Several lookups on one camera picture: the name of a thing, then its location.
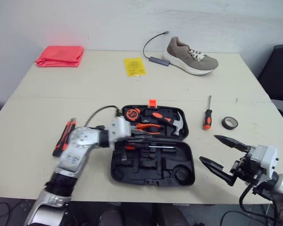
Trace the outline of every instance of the hammer head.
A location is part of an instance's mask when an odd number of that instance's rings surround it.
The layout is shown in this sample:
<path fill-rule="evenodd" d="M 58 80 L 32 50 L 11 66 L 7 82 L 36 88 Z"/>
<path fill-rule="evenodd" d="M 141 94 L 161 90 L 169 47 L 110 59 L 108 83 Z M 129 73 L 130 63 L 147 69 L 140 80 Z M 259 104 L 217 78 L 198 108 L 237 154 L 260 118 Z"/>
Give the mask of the hammer head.
<path fill-rule="evenodd" d="M 179 131 L 183 128 L 183 118 L 181 114 L 179 114 L 179 120 L 174 120 L 173 125 L 176 126 L 176 130 L 174 132 L 174 135 L 179 136 Z"/>

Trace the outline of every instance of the orange pliers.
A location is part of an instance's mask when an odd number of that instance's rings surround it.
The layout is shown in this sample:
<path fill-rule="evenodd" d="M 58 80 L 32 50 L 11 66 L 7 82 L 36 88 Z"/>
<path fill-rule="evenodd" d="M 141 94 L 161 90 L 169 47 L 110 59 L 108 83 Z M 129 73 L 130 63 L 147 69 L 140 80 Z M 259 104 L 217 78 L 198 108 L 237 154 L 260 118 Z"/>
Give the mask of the orange pliers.
<path fill-rule="evenodd" d="M 147 124 L 143 124 L 143 123 L 137 123 L 135 126 L 132 126 L 132 129 L 135 129 L 137 131 L 141 131 L 141 132 L 144 132 L 144 133 L 148 133 L 148 134 L 160 134 L 160 132 L 148 132 L 148 131 L 145 131 L 144 129 L 148 129 L 148 128 L 151 128 L 151 127 L 155 127 L 155 128 L 158 128 L 160 129 L 161 126 L 158 125 L 158 124 L 152 124 L 152 123 L 147 123 Z"/>

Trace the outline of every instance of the white wall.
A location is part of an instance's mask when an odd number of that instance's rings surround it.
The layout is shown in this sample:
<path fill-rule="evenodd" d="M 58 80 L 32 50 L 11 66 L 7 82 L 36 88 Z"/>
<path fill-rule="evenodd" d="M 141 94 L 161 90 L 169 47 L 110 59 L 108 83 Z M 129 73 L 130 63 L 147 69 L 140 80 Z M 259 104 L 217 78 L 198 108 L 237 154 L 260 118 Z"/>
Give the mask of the white wall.
<path fill-rule="evenodd" d="M 258 75 L 283 44 L 283 0 L 0 0 L 0 103 L 48 45 L 163 50 L 171 36 L 205 52 L 239 52 Z"/>

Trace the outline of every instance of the black tool case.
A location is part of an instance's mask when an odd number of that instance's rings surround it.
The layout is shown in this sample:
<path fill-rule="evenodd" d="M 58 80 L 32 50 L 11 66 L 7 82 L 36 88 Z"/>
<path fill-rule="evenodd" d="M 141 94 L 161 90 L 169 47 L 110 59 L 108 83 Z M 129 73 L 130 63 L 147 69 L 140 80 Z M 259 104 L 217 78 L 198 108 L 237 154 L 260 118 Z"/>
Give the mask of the black tool case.
<path fill-rule="evenodd" d="M 161 128 L 145 128 L 135 131 L 129 140 L 116 142 L 111 161 L 111 176 L 114 180 L 135 185 L 163 187 L 191 186 L 195 181 L 191 148 L 182 142 L 188 134 L 184 112 L 179 108 L 147 105 L 127 105 L 122 108 L 125 118 L 132 126 L 158 124 Z M 180 120 L 183 127 L 179 135 L 174 135 L 175 126 L 168 120 Z M 162 119 L 153 117 L 160 114 Z M 128 150 L 130 145 L 167 146 L 174 148 L 150 147 Z"/>

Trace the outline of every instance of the tool case latch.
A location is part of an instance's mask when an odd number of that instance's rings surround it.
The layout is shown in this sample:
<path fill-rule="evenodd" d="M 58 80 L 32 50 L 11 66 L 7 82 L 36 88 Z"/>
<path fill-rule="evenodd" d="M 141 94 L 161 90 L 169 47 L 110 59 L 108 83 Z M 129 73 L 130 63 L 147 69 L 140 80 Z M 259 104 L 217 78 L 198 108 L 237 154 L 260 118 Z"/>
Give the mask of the tool case latch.
<path fill-rule="evenodd" d="M 157 108 L 157 102 L 155 99 L 149 100 L 148 108 Z"/>

